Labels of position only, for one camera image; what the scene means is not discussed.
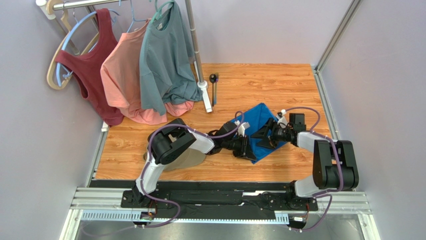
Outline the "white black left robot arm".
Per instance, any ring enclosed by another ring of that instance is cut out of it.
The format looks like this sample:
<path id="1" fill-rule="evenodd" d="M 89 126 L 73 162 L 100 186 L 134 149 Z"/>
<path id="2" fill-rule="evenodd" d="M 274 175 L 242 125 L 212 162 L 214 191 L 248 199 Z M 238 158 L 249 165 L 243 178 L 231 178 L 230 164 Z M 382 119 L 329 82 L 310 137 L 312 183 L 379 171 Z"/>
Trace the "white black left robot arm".
<path id="1" fill-rule="evenodd" d="M 148 138 L 147 159 L 140 176 L 135 180 L 136 192 L 145 196 L 154 192 L 166 166 L 177 160 L 186 150 L 204 155 L 215 155 L 222 149 L 232 151 L 235 158 L 256 161 L 247 135 L 250 124 L 234 120 L 208 133 L 199 132 L 181 118 L 154 131 Z"/>

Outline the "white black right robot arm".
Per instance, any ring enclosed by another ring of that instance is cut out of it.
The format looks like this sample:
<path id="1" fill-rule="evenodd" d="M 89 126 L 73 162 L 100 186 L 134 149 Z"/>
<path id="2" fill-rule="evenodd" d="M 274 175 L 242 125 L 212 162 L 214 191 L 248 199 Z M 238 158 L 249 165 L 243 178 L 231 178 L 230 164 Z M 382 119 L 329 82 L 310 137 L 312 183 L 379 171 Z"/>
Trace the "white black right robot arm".
<path id="1" fill-rule="evenodd" d="M 303 113 L 290 113 L 289 119 L 284 116 L 277 120 L 269 118 L 251 138 L 259 140 L 258 147 L 274 150 L 279 143 L 286 142 L 313 154 L 312 174 L 291 184 L 297 197 L 315 198 L 352 190 L 359 185 L 353 143 L 307 130 Z"/>

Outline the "blue cloth napkin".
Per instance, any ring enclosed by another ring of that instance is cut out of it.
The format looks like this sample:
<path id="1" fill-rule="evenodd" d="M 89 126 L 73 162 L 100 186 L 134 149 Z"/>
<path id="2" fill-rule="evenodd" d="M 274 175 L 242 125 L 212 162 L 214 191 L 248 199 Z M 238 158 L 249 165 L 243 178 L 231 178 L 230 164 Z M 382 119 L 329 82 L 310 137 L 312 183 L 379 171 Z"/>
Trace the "blue cloth napkin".
<path id="1" fill-rule="evenodd" d="M 250 127 L 245 130 L 245 134 L 249 137 L 249 144 L 254 155 L 256 156 L 256 160 L 251 160 L 252 164 L 256 164 L 287 143 L 285 141 L 281 141 L 277 144 L 275 149 L 267 149 L 257 146 L 257 143 L 261 141 L 260 139 L 251 137 L 253 133 L 258 131 L 269 120 L 269 118 L 277 120 L 277 118 L 264 103 L 259 103 L 258 105 L 244 112 L 243 115 L 244 122 L 247 122 L 250 125 Z"/>

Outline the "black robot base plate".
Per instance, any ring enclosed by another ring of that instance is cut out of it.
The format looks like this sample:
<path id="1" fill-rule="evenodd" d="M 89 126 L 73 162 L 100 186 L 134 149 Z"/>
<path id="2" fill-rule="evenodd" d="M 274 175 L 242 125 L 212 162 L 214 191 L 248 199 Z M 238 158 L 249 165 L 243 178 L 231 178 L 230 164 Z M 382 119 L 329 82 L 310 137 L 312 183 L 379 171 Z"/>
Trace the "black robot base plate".
<path id="1" fill-rule="evenodd" d="M 124 191 L 121 199 L 123 208 L 170 209 L 176 204 L 187 206 L 255 206 L 272 211 L 313 211 L 319 210 L 312 198 L 288 195 L 285 191 L 242 191 L 242 190 L 157 190 L 149 194 L 152 199 L 140 192 Z"/>

